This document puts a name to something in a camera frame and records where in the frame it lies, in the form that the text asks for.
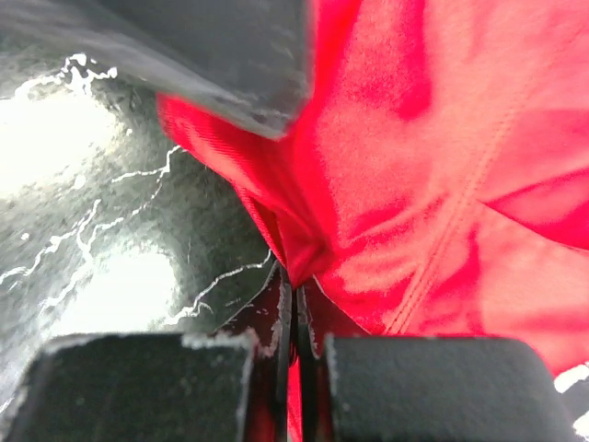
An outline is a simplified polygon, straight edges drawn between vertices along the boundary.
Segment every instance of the black object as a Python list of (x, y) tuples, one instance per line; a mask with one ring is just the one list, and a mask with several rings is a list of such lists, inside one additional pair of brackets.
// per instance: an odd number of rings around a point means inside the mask
[(0, 28), (31, 35), (269, 138), (310, 95), (305, 0), (17, 0)]
[(367, 337), (314, 281), (293, 296), (275, 268), (216, 337), (50, 343), (15, 400), (7, 441), (283, 442), (287, 371), (297, 358), (306, 442), (576, 440), (526, 345)]

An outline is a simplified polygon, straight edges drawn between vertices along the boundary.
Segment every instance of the gray plastic object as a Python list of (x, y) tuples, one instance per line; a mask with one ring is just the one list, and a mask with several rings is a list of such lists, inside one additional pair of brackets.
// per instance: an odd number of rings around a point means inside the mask
[(0, 0), (0, 29), (85, 52), (277, 139), (311, 93), (305, 0)]

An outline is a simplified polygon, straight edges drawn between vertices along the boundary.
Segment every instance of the dark red fabric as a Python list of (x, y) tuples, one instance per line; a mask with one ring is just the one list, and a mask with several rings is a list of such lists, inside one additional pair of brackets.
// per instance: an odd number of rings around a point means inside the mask
[(368, 331), (510, 336), (555, 374), (589, 359), (589, 2), (315, 7), (288, 136), (162, 96), (167, 132)]

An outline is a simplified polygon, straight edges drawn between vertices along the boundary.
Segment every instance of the stitching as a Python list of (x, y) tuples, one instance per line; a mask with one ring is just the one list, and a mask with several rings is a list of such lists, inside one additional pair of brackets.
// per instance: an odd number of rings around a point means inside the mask
[(403, 333), (408, 327), (410, 320), (412, 319), (417, 307), (423, 301), (425, 294), (429, 291), (433, 285), (433, 279), (435, 277), (436, 270), (439, 266), (441, 257), (444, 255), (447, 247), (449, 246), (450, 239), (460, 228), (462, 221), (467, 217), (469, 211), (468, 208), (473, 204), (474, 200), (472, 196), (481, 186), (482, 182), (486, 179), (494, 160), (496, 159), (500, 146), (504, 142), (510, 130), (514, 126), (514, 120), (516, 114), (523, 108), (526, 100), (533, 93), (537, 83), (539, 83), (541, 75), (539, 73), (547, 72), (558, 60), (559, 56), (572, 44), (584, 30), (585, 25), (581, 25), (569, 39), (566, 39), (560, 47), (553, 52), (548, 63), (543, 67), (540, 67), (536, 72), (532, 72), (529, 78), (524, 82), (521, 92), (518, 94), (518, 98), (513, 101), (513, 105), (504, 114), (502, 120), (499, 122), (499, 128), (496, 132), (496, 136), (493, 137), (490, 144), (484, 149), (483, 155), (479, 161), (475, 164), (475, 173), (471, 176), (468, 181), (466, 189), (459, 197), (455, 209), (452, 211), (448, 224), (438, 241), (433, 246), (433, 254), (431, 258), (422, 267), (420, 276), (415, 280), (413, 287), (409, 290), (407, 297), (405, 298), (396, 318), (386, 328), (386, 333)]

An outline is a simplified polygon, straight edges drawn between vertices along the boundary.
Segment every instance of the marble table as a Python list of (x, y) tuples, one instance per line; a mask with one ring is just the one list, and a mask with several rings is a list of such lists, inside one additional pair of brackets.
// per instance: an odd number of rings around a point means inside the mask
[(0, 35), (0, 411), (51, 337), (210, 332), (271, 269), (231, 186), (121, 77)]

